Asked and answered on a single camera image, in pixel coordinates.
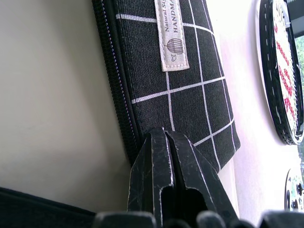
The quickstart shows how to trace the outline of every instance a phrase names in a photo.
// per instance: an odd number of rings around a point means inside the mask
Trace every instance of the fabric label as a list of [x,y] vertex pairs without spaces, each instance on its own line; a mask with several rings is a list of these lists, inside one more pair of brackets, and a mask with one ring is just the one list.
[[189,68],[179,0],[154,0],[162,71]]

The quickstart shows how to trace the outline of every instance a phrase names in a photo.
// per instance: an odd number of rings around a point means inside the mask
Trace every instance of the white surface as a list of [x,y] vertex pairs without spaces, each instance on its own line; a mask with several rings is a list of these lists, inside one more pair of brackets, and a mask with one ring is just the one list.
[[0,1],[0,186],[126,209],[129,167],[91,1]]
[[284,209],[288,170],[299,165],[297,147],[274,129],[259,71],[255,0],[215,0],[224,71],[241,148],[234,157],[240,217],[254,224],[267,210]]

